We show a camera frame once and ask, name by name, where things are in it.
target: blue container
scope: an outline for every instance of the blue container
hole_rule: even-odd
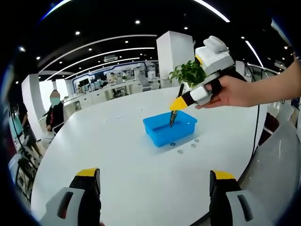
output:
[[[151,137],[155,146],[161,147],[194,132],[197,119],[178,111],[172,128],[169,127],[171,113],[159,114],[143,119],[146,133]]]

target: white desk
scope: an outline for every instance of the white desk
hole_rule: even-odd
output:
[[[47,201],[80,170],[98,167],[101,220],[106,225],[189,226],[203,217],[209,210],[210,170],[225,170],[238,179],[249,163],[257,107],[191,106],[185,112],[198,119],[195,133],[175,146],[157,148],[145,133],[143,119],[168,112],[177,94],[178,88],[158,89],[73,114],[38,169],[33,215],[41,219]],[[256,143],[266,112],[263,105]]]

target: human hand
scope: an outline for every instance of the human hand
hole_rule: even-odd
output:
[[[250,107],[252,105],[251,83],[227,75],[219,78],[219,81],[222,86],[220,93],[213,96],[207,104],[197,105],[196,109],[220,106]],[[205,87],[207,90],[212,90],[210,84],[207,84]]]

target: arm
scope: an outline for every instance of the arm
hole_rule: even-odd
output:
[[[51,124],[51,128],[61,124],[64,122],[64,112],[63,112],[63,104],[60,103],[58,106],[53,108],[53,123]]]
[[[284,72],[250,84],[250,106],[301,96],[301,69],[295,60]]]
[[[26,121],[27,121],[27,118],[28,118],[28,115],[27,113],[24,115],[24,118],[23,118],[23,122],[22,122],[22,126],[24,127]]]
[[[49,108],[49,111],[47,113],[47,118],[46,118],[46,125],[50,125],[50,116],[51,116],[51,107]]]

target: black cable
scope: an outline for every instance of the black cable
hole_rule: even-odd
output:
[[[251,72],[250,68],[248,66],[247,66],[247,68],[249,69],[254,82],[256,82],[256,79],[255,79],[253,73]],[[255,135],[254,135],[253,150],[252,150],[252,157],[255,154],[256,135],[257,135],[257,128],[258,128],[258,120],[259,120],[259,110],[260,110],[260,106],[258,105],[257,119],[256,119],[256,126],[255,126]]]

